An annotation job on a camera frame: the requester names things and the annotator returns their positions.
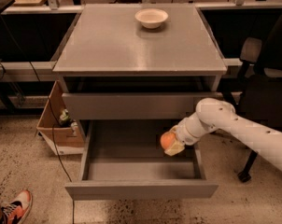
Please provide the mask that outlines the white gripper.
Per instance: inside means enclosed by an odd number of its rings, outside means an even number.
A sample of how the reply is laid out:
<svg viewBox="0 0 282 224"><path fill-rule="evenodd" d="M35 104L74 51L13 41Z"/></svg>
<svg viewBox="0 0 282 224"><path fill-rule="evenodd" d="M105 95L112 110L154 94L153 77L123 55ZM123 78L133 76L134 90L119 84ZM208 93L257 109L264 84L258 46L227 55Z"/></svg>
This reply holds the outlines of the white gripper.
<svg viewBox="0 0 282 224"><path fill-rule="evenodd" d="M185 146L192 146L197 143L202 136L212 133L216 128L202 122L196 113L184 118L177 125L170 129L176 134L176 139L164 151L168 156L175 156L185 149Z"/></svg>

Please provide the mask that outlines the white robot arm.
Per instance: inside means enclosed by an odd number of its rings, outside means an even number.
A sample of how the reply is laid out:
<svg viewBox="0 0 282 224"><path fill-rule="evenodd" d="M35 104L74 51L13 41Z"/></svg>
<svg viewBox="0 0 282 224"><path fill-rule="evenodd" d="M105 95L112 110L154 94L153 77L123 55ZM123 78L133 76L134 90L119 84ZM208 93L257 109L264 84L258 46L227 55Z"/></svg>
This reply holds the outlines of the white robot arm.
<svg viewBox="0 0 282 224"><path fill-rule="evenodd" d="M201 100L192 115L164 133L161 146L174 156L216 130L229 133L282 172L282 132L242 118L230 103L213 98Z"/></svg>

